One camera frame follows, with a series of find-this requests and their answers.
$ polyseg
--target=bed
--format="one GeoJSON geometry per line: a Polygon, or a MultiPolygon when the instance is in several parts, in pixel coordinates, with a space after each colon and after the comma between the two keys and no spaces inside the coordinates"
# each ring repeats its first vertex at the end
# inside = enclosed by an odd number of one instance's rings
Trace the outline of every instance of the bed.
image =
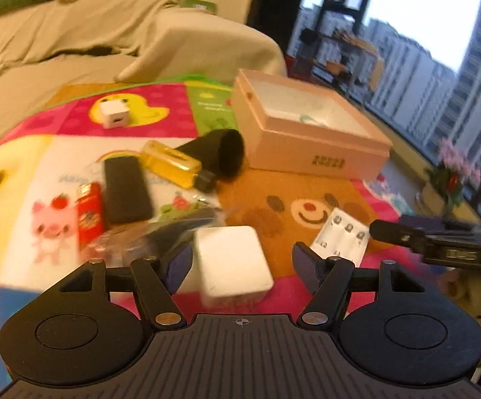
{"type": "Polygon", "coordinates": [[[0,17],[0,138],[66,84],[143,83],[240,67],[285,74],[264,34],[171,0],[50,1],[0,17]]]}

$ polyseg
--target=cartoon pig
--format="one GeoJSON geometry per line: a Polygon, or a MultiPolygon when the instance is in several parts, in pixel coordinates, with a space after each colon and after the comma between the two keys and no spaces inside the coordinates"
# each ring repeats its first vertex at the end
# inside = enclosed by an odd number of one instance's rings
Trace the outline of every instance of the cartoon pig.
{"type": "Polygon", "coordinates": [[[60,262],[60,251],[67,247],[66,239],[76,232],[76,209],[69,206],[67,195],[55,197],[50,205],[36,201],[32,206],[32,234],[38,250],[35,263],[50,256],[52,264],[60,262]]]}

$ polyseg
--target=colorful play mat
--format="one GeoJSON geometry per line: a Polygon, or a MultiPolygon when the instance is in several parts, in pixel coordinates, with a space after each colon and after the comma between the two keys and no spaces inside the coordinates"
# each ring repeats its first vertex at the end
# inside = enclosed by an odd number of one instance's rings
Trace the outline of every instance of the colorful play mat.
{"type": "MultiPolygon", "coordinates": [[[[89,94],[99,91],[98,86],[85,87],[89,94]]],[[[150,138],[176,147],[212,129],[235,128],[230,94],[231,88],[198,77],[131,86],[35,114],[0,141],[0,328],[22,306],[80,265],[76,189],[102,180],[102,161],[137,155],[150,138]],[[105,130],[99,124],[99,102],[113,99],[127,103],[131,124],[105,130]]],[[[189,208],[195,202],[196,192],[181,190],[157,176],[148,174],[147,183],[158,215],[189,208]]],[[[231,213],[228,224],[257,230],[275,280],[262,302],[223,312],[285,312],[294,317],[309,295],[295,276],[290,250],[296,241],[311,244],[321,227],[313,225],[317,217],[339,206],[369,224],[376,218],[397,219],[408,211],[382,177],[370,182],[346,181],[247,166],[234,182],[220,184],[208,200],[231,213]]],[[[371,242],[362,266],[376,268],[388,258],[421,277],[433,276],[407,250],[376,242],[371,242]]],[[[372,298],[372,293],[355,296],[349,309],[372,298]]],[[[175,301],[189,319],[195,312],[206,312],[198,293],[178,294],[175,301]]],[[[135,310],[129,297],[122,304],[135,310]]],[[[9,382],[0,358],[0,390],[9,382]]]]}

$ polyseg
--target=red lighter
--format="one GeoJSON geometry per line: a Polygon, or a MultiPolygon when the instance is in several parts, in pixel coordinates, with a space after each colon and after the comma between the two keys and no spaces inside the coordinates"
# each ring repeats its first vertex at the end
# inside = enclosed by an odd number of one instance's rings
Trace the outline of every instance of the red lighter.
{"type": "Polygon", "coordinates": [[[76,201],[78,215],[78,247],[82,251],[87,244],[104,232],[102,194],[99,182],[81,185],[76,201]]]}

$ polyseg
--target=window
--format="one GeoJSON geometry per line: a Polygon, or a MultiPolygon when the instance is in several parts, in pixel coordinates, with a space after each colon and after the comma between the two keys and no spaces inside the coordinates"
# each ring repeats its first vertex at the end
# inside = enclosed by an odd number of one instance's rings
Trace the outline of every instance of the window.
{"type": "MultiPolygon", "coordinates": [[[[323,1],[302,0],[298,20],[319,13],[323,1]]],[[[351,12],[323,13],[326,19],[347,23],[385,61],[378,90],[356,86],[351,98],[393,124],[431,161],[441,139],[449,138],[481,166],[481,0],[366,4],[360,25],[348,16],[351,12]]],[[[372,71],[373,64],[367,68],[365,72],[372,71]]],[[[464,193],[481,213],[481,187],[464,193]]]]}

